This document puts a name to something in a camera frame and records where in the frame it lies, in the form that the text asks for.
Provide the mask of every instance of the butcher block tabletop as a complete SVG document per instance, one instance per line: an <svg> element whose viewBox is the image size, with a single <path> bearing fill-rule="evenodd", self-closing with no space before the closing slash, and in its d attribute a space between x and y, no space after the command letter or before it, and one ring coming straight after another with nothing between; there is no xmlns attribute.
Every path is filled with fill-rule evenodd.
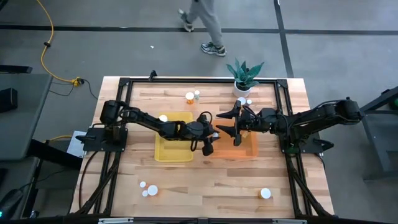
<svg viewBox="0 0 398 224"><path fill-rule="evenodd" d="M119 79L120 77L104 77L93 123L100 122L104 102L115 100ZM293 112L309 110L304 80L288 78L287 83ZM200 90L200 99L189 105L185 94L195 90ZM130 106L155 117L158 117L161 111L190 111L196 119L201 112L209 111L213 114L213 119L220 119L215 115L229 111L236 101L232 90L233 84L230 83L134 83ZM251 108L256 113L261 108L276 108L273 85L256 85L247 98L252 100ZM138 124L127 124L127 128L127 146L121 155L111 216L294 217L286 161L280 152L277 136L257 133L257 157L214 159L203 156L201 144L198 144L192 161L173 163L157 162L154 159L155 132ZM91 154L92 152L84 157L71 212L78 210L80 178ZM308 188L325 210L333 213L321 160L312 154L303 154L302 157ZM87 168L82 185L83 203L98 186L103 158L104 152L97 153ZM139 186L141 181L158 186L159 193L153 197L143 197L143 189ZM271 198L258 197L262 188L271 190ZM108 188L104 191L101 211L106 203L107 192ZM304 211L301 190L297 193L300 208Z"/></svg>

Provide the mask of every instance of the concrete floor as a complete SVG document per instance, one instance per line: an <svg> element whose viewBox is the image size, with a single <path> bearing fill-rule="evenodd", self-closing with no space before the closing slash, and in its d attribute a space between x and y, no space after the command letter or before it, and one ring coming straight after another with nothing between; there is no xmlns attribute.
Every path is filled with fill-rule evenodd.
<svg viewBox="0 0 398 224"><path fill-rule="evenodd" d="M189 6L185 0L42 2L56 26L179 27L177 9ZM217 0L216 5L223 28L278 29L273 0ZM394 0L280 0L280 8L286 29L398 30ZM0 11L0 24L47 26L48 20L35 1L13 0ZM203 27L200 21L195 25ZM49 36L49 31L0 30L0 63L27 65L33 73L44 73L39 58ZM223 36L228 54L219 58L200 51L199 44L209 40L204 32L58 31L45 63L60 77L89 80L96 95L105 75L148 75L156 70L159 75L230 76L225 64L235 57L251 65L265 61L262 77L287 77L279 34ZM398 84L398 35L288 34L287 46L294 77L305 79L312 106L346 96L362 106ZM68 88L52 86L59 93ZM87 86L69 97L49 94L35 138L86 130L95 104ZM363 126L335 126L321 136L335 143L325 153L335 213L398 223L398 182L362 181L363 175L379 170ZM67 212L68 197L54 200L51 195L43 198L60 207L53 215L61 214L61 209Z"/></svg>

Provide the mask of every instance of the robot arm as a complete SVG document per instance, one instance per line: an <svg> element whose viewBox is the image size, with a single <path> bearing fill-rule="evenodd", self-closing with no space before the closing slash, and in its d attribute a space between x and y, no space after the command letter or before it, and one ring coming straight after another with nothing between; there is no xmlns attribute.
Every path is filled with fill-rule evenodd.
<svg viewBox="0 0 398 224"><path fill-rule="evenodd" d="M136 123L156 131L162 138L169 141L191 141L191 150L196 149L196 142L203 141L203 155L208 156L213 152L213 141L219 137L211 136L218 133L213 129L211 121L208 121L205 113L199 115L196 121L185 123L184 121L163 122L139 108L130 107L125 102L109 100L106 101L99 120L105 128L114 129L122 124Z"/></svg>
<svg viewBox="0 0 398 224"><path fill-rule="evenodd" d="M243 130L284 135L291 147L299 147L311 134L336 124L356 124L363 117L357 102L349 98L326 101L312 110L292 116L282 115L272 108L263 108L258 114L247 106L243 106L242 112L241 108L240 101L237 101L231 111L217 115L220 118L235 119L234 127L217 125L217 128L235 138L235 146L240 145L240 131Z"/></svg>

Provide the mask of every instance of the person's leg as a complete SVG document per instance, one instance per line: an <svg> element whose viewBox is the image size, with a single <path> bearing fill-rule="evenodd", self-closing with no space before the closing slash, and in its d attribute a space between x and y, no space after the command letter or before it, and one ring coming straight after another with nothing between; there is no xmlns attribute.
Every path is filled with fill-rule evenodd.
<svg viewBox="0 0 398 224"><path fill-rule="evenodd" d="M199 17L202 23L207 28L211 37L211 42L202 44L201 49L204 53L216 54L218 56L225 56L226 51L223 43L223 35L221 34L221 26L218 21L215 7L215 0L199 0L200 13Z"/></svg>
<svg viewBox="0 0 398 224"><path fill-rule="evenodd" d="M192 0L191 7L189 8L189 13L187 16L187 22L193 23L199 16L200 5L198 0Z"/></svg>
<svg viewBox="0 0 398 224"><path fill-rule="evenodd" d="M189 13L186 13L181 9L178 10L178 13L180 14L184 29L188 32L192 32L193 31L192 23L198 18L199 14L198 0L192 0Z"/></svg>

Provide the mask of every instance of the yellow tray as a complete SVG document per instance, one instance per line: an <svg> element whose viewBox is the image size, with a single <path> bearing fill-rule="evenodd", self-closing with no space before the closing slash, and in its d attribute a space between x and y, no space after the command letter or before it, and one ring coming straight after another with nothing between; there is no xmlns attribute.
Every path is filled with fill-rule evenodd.
<svg viewBox="0 0 398 224"><path fill-rule="evenodd" d="M166 112L169 121L193 121L191 112ZM189 162L193 159L190 141L168 141L156 134L155 160L159 162Z"/></svg>

